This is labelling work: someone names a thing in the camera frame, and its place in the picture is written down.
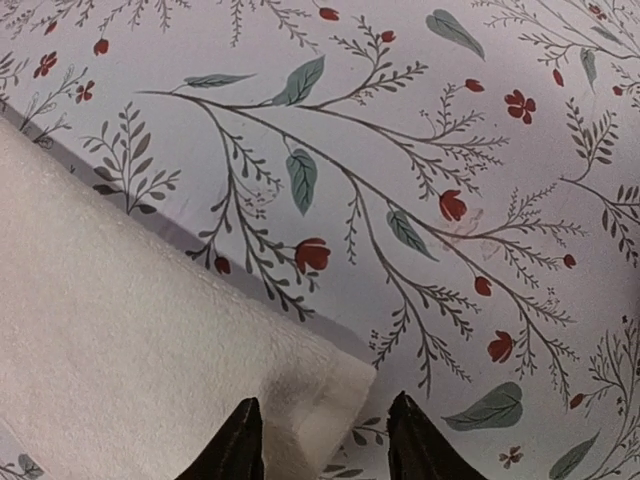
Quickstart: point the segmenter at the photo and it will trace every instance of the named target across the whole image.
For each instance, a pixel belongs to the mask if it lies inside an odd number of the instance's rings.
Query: white fabric
[[[163,244],[0,120],[0,410],[57,480],[172,480],[244,397],[313,478],[372,367]]]

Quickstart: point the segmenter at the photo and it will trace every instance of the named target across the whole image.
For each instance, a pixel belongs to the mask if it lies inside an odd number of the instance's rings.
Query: floral bedsheet
[[[388,478],[407,390],[487,478],[631,480],[639,33],[638,0],[3,0],[0,99],[212,274],[364,343],[323,479]]]

